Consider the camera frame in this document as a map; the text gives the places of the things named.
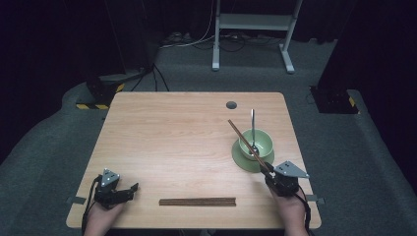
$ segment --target white metal stand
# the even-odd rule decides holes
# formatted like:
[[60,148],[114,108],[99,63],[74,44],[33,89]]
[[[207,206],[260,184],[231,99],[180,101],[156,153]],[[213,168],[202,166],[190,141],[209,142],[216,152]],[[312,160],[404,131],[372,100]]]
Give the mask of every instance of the white metal stand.
[[294,66],[288,54],[288,46],[297,23],[303,0],[296,0],[294,12],[289,16],[278,15],[250,15],[250,14],[220,14],[220,0],[217,0],[215,11],[215,36],[212,53],[212,69],[220,69],[219,38],[220,29],[243,29],[243,30],[282,30],[287,31],[285,41],[279,44],[279,51],[285,63],[287,73],[293,74]]

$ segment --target black clamp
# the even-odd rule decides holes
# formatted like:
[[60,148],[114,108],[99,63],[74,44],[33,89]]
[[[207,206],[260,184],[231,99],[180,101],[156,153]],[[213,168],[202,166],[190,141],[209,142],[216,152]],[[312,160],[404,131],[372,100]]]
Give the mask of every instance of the black clamp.
[[267,185],[280,197],[294,196],[299,190],[298,178],[310,178],[306,172],[287,160],[276,167],[265,162],[268,169],[261,166]]
[[139,184],[136,183],[129,190],[117,191],[116,186],[119,182],[120,175],[109,169],[104,169],[101,181],[95,187],[94,200],[100,203],[104,208],[110,209],[111,206],[126,203],[135,196]]

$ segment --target round hole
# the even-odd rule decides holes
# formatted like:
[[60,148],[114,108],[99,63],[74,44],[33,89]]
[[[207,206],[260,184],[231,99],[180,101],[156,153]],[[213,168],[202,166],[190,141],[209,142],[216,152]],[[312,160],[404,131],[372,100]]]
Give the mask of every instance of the round hole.
[[226,107],[229,108],[229,109],[235,109],[237,107],[237,103],[234,102],[234,101],[228,101],[226,103]]

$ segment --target wooden table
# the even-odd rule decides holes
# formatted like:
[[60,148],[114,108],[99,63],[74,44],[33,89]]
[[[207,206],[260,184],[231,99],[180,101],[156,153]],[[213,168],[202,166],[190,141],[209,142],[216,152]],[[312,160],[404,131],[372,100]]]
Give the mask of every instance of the wooden table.
[[[235,109],[226,107],[234,101]],[[273,140],[274,162],[304,162],[284,97],[278,92],[119,92],[91,155],[77,193],[87,198],[104,168],[121,175],[117,190],[139,182],[115,228],[282,228],[264,175],[243,170],[232,158],[238,136],[256,126]],[[300,179],[313,194],[308,179]],[[235,197],[237,206],[160,206],[160,199]],[[321,225],[316,203],[311,228]],[[81,227],[85,205],[73,204],[69,227]]]

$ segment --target spoon handle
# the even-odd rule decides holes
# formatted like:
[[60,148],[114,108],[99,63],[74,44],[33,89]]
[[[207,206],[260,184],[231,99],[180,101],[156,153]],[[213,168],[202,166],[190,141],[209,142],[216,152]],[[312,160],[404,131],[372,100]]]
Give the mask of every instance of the spoon handle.
[[252,109],[252,146],[255,145],[255,110]]

